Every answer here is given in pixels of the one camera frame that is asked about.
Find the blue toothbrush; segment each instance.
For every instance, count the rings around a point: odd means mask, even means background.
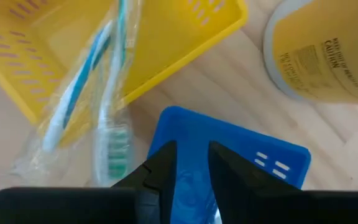
[[[110,42],[111,31],[112,21],[109,21],[109,23],[105,25],[95,37],[85,63],[81,66],[60,98],[59,104],[49,122],[47,132],[42,141],[42,149],[44,151],[53,152],[58,146],[75,108],[78,97],[88,80],[90,71],[95,68],[96,64],[99,62],[100,55],[106,50],[106,44],[109,44]]]

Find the black plastic object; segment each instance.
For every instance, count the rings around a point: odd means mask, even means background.
[[[358,222],[358,192],[298,190],[218,142],[208,163],[223,223]]]
[[[110,189],[12,188],[0,191],[0,223],[169,223],[176,142]]]

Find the wooden floor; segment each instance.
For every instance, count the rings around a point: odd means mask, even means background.
[[[307,147],[312,163],[304,189],[358,190],[358,106],[294,101],[265,71],[262,35],[280,2],[247,0],[246,26],[130,105],[137,162],[145,159],[160,112],[180,105]],[[29,131],[29,122],[0,89],[0,189],[23,184],[7,173]],[[81,177],[73,171],[68,185],[89,180],[87,152],[81,155]]]

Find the yellow jar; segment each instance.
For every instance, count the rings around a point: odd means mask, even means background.
[[[264,39],[271,79],[298,99],[358,103],[358,0],[287,0]]]

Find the yellow container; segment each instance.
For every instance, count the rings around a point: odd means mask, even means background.
[[[0,0],[0,85],[37,122],[114,0]],[[246,21],[244,0],[145,0],[131,102]]]
[[[287,0],[265,33],[270,77],[286,94],[358,103],[358,0]]]

